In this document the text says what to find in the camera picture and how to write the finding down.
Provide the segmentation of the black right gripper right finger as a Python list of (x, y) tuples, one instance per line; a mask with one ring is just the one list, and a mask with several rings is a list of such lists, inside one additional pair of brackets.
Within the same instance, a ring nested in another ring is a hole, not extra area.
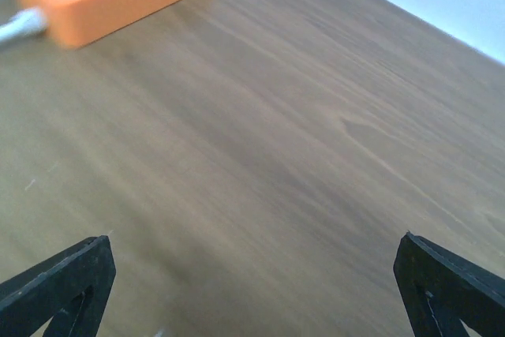
[(416, 336), (504, 335), (504, 279), (411, 233), (393, 271)]

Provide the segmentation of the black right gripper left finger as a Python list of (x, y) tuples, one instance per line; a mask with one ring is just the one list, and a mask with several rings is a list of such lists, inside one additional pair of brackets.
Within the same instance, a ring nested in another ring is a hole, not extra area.
[(1, 283), (1, 335), (97, 335), (115, 275), (106, 235), (62, 250)]

